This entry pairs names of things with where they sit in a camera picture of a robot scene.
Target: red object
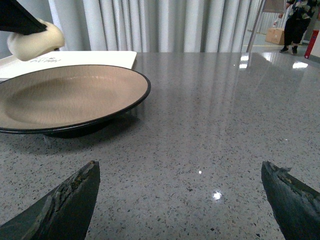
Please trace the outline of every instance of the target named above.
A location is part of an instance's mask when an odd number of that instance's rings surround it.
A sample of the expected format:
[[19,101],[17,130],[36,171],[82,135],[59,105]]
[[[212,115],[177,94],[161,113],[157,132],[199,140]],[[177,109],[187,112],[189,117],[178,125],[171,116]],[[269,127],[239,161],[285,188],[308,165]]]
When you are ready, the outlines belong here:
[[310,57],[310,54],[311,54],[312,48],[313,48],[314,45],[315,45],[315,42],[316,42],[318,33],[319,33],[319,30],[313,30],[312,37],[311,37],[311,39],[310,39],[309,45],[308,45],[308,47],[306,48],[306,51],[305,51],[305,54],[304,54],[304,57],[305,57],[306,59],[308,59],[308,58]]

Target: table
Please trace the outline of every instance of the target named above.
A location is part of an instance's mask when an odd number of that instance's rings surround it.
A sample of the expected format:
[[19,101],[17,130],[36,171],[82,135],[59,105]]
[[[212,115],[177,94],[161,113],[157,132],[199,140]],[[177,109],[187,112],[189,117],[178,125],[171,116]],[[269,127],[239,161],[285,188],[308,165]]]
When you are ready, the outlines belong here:
[[94,160],[88,240],[283,240],[260,170],[292,167],[320,191],[320,65],[280,53],[139,53],[134,69],[150,95],[96,133],[0,134],[0,224]]

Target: black shoe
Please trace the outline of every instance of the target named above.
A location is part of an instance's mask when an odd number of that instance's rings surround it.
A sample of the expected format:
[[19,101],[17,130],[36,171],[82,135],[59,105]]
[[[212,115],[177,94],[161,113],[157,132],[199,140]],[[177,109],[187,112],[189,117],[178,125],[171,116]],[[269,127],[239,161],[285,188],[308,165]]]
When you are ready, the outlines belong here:
[[297,48],[298,48],[298,46],[293,46],[292,47],[292,54],[293,55],[296,55],[298,53]]
[[289,48],[287,48],[286,46],[284,46],[280,51],[279,53],[285,53],[289,50]]

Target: metal pole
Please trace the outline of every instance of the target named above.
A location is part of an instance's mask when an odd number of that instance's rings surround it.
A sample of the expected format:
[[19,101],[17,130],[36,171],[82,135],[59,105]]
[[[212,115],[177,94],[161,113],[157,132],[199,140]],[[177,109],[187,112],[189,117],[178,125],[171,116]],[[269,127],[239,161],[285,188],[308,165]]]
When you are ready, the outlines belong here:
[[248,47],[246,49],[247,53],[251,52],[252,47],[254,45],[256,34],[257,34],[257,29],[258,29],[258,26],[259,26],[260,21],[261,21],[261,15],[262,15],[262,13],[264,11],[265,4],[266,4],[266,0],[262,0],[261,3],[260,3],[259,10],[258,10],[258,13],[257,13],[256,18],[255,18],[254,25],[253,25],[253,30],[252,30],[252,33],[251,33],[251,36],[250,36],[249,44],[248,44]]

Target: black pants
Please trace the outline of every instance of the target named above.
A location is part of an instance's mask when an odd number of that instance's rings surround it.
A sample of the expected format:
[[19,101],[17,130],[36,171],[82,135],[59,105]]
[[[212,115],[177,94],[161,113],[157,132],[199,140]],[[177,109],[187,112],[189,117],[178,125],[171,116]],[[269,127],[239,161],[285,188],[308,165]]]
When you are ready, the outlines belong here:
[[284,27],[284,45],[289,46],[293,42],[299,44],[304,36],[311,19],[297,19],[295,14],[289,18]]

